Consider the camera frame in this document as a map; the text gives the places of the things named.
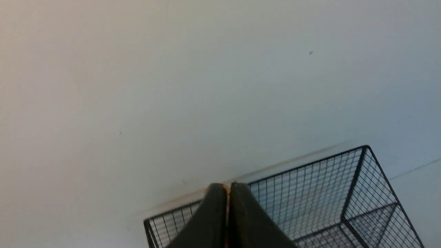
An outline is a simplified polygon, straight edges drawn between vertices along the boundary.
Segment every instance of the wire mesh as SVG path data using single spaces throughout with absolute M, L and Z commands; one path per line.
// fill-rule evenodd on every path
M 273 222 L 298 247 L 423 247 L 372 150 L 357 147 L 249 183 Z M 199 202 L 149 219 L 157 248 Z

